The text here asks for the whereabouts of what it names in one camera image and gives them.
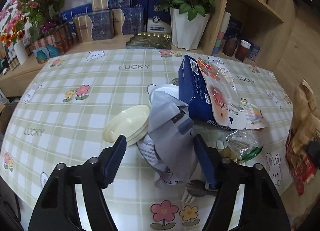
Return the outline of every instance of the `white flower pot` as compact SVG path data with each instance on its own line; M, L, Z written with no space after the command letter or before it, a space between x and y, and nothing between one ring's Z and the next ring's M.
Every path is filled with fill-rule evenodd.
M23 64L29 58L26 48L24 47L23 41L18 40L17 43L14 45L14 51L17 55L18 61L20 64Z
M192 21L188 20L188 13L179 14L179 9L170 8L170 14L172 44L186 50L197 49L210 14L197 14Z

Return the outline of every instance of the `crumpled packaging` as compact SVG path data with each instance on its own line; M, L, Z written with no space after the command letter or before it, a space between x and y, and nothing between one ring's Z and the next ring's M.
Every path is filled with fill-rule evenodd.
M187 183L196 168L193 125L186 103L164 92L154 92L148 135L137 144L166 184Z
M293 117L286 141L286 163L298 195L314 176L316 167L304 148L311 141L320 141L320 120L315 95L303 80L295 89Z

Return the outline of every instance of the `printed yellow flower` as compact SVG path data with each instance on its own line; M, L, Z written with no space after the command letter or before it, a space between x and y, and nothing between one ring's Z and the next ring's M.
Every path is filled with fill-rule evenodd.
M188 221L190 219L196 219L198 217L198 207L185 206L182 211L179 212L179 215L182 217L183 221Z
M10 158L10 160L9 160L9 167L13 167L13 159L12 158Z
M74 90L70 90L66 93L66 97L65 98L73 98L73 96L75 95L75 91Z

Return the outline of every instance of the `checkered tablecloth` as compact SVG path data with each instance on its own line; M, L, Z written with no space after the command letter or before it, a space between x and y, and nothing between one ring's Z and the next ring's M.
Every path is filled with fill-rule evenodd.
M169 83L178 77L185 53L160 52L148 49L105 50L49 60L14 111L0 154L0 175L27 205L33 208L36 204L42 190L43 172L50 175L60 162L67 166L79 165L90 157L98 156L108 145L102 139L102 131L109 120L126 108L148 104L149 84ZM234 76L239 96L259 106L268 122L267 128L255 133L265 146L254 162L261 162L267 171L280 173L281 182L276 187L281 193L291 183L284 152L292 104L273 73L240 62L221 60ZM270 91L275 95L273 99L267 94ZM275 100L282 103L280 109ZM221 130L206 123L197 123L194 130L203 135L208 145L216 146L215 140ZM268 153L273 160L271 166ZM154 230L159 225L174 223L166 226L167 229L201 230L214 198L195 199L191 207L194 207L192 211L196 215L186 221L182 216L184 209L188 208L184 208L186 205L181 202L184 187L157 188L155 180L156 173L142 159L137 147L128 147L114 183L103 191L118 229ZM81 187L77 186L76 190L83 228L90 230ZM242 196L241 188L230 226L237 225ZM170 216L167 216L164 221L156 222L157 217L153 218L150 208L164 200L169 200L171 211L177 209L177 213L174 213L173 221L169 221ZM154 206L153 211L162 206ZM191 223L192 219L194 225L186 229L184 223Z

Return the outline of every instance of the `stacked plates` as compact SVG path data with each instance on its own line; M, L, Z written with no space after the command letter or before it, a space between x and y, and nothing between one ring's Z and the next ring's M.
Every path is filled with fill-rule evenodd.
M147 105L136 105L122 111L105 127L103 139L113 144L122 134L127 139L127 146L135 144L148 132L149 110Z

